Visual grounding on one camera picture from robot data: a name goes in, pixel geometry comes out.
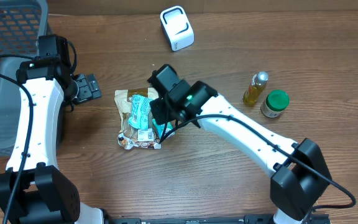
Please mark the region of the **teal white snack packet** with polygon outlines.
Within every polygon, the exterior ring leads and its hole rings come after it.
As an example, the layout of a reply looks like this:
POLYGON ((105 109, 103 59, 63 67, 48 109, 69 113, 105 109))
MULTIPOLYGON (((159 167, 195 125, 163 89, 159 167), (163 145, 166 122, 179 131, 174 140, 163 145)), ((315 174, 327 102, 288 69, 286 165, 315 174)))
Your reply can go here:
POLYGON ((135 129, 147 130, 149 128, 149 113, 151 111, 151 98, 142 95, 132 96, 131 116, 128 123, 135 129))

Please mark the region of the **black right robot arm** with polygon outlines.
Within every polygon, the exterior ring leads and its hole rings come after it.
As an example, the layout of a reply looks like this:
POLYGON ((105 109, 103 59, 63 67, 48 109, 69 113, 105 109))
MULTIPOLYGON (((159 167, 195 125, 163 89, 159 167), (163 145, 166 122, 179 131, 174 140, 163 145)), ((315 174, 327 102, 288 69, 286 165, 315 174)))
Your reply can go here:
POLYGON ((270 178, 275 223, 302 223, 328 187, 328 167, 319 146, 273 133, 235 109, 214 88, 198 81, 149 79, 159 98, 151 103, 158 124, 179 119, 217 134, 251 158, 270 178))

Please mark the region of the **green white tissue pack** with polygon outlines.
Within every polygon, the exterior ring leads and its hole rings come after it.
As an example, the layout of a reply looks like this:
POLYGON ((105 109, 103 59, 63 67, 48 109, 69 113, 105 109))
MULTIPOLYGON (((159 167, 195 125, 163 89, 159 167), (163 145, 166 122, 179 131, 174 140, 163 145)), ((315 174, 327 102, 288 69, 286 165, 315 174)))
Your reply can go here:
POLYGON ((171 122, 168 122, 167 124, 157 124, 156 120, 153 118, 152 123, 159 139, 173 129, 171 122))

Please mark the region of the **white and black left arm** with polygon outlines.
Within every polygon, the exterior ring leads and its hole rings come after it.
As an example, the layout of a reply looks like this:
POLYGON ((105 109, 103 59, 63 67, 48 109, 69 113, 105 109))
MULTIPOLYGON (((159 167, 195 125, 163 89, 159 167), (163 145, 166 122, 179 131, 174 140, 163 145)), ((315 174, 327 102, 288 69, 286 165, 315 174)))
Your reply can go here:
POLYGON ((76 186, 57 164, 60 114, 101 97, 94 75, 74 75, 58 55, 23 56, 16 79, 21 94, 17 135, 6 170, 0 174, 4 223, 109 223, 101 208, 80 200, 76 186))

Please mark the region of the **green lid white jar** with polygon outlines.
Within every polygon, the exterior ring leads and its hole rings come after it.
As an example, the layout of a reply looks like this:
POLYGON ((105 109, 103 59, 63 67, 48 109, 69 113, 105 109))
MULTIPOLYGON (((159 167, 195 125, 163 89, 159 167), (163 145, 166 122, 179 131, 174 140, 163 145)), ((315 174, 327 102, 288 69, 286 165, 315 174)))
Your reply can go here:
POLYGON ((266 117, 277 118, 285 111, 289 103, 290 98, 285 91, 273 90, 267 95, 260 109, 266 117))

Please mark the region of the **beige brown paper pouch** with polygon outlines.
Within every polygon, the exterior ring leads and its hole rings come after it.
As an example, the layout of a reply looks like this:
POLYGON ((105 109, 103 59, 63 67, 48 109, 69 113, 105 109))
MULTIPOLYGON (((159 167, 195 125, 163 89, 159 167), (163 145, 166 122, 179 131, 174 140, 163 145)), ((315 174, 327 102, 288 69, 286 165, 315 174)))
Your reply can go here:
POLYGON ((158 93, 152 87, 115 91, 114 101, 121 118, 121 130, 119 134, 123 133, 127 138, 137 139, 137 130, 128 123, 132 112, 133 95, 142 95, 154 100, 158 98, 158 93))

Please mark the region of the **brown patterned snack packet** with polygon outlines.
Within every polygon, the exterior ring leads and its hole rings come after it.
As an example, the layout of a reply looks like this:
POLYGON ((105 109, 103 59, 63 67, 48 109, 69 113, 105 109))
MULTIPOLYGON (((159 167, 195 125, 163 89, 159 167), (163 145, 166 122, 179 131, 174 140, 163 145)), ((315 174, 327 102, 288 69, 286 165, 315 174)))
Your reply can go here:
POLYGON ((133 147, 147 148, 147 149, 161 149, 162 146, 158 143, 159 138, 152 128, 148 130, 136 129, 135 137, 126 137, 120 133, 117 137, 118 144, 125 150, 131 150, 133 147))

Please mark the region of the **clear bottle yellow liquid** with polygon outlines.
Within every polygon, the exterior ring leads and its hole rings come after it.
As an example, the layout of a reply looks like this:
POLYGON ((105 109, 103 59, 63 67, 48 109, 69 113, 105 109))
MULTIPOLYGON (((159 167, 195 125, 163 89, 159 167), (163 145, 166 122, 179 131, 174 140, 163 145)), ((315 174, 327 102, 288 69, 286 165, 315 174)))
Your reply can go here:
POLYGON ((243 103, 247 106, 254 106, 257 102, 258 97, 264 91, 269 80, 267 72, 256 73, 251 80, 251 83, 244 92, 243 103))

